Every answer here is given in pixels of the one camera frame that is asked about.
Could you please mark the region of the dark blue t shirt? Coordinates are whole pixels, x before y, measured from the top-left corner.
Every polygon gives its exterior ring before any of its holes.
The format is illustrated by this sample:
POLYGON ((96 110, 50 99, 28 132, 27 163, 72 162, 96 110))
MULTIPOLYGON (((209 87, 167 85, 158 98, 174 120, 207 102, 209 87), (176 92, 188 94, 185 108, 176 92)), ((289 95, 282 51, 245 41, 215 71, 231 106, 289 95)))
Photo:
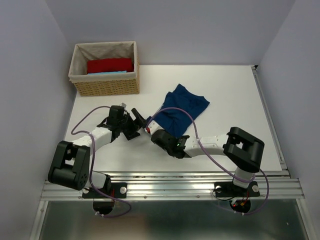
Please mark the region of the dark blue t shirt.
POLYGON ((168 92, 153 121, 172 136, 181 137, 188 127, 209 106, 210 102, 204 96, 189 92, 178 84, 172 92, 168 92))

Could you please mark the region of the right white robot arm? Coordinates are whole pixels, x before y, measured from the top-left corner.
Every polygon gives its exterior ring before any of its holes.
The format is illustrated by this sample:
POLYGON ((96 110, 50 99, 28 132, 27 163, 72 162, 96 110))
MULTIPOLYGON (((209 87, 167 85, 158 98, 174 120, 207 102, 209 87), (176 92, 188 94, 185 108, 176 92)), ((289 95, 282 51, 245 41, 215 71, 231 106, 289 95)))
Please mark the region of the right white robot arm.
POLYGON ((206 155, 226 156, 235 165, 236 170, 230 182, 231 192, 242 195, 248 190, 254 175, 261 169, 265 143, 239 127, 231 127, 229 132, 211 137, 175 137, 164 129, 150 132, 151 141, 177 158, 194 158, 206 155))

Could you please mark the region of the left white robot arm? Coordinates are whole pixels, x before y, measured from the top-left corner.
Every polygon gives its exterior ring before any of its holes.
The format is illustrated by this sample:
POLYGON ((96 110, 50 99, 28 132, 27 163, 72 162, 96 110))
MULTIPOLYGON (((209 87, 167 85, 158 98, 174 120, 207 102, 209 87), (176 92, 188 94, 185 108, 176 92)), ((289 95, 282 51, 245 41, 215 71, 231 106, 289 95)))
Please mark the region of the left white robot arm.
POLYGON ((48 181, 74 190, 82 190, 90 186, 90 158, 97 150, 108 145, 123 134, 130 141, 140 136, 139 130, 146 126, 147 120, 135 109, 131 114, 124 106, 112 105, 108 116, 91 132, 71 131, 72 135, 80 133, 83 137, 73 140, 62 140, 57 144, 53 160, 48 172, 48 181))

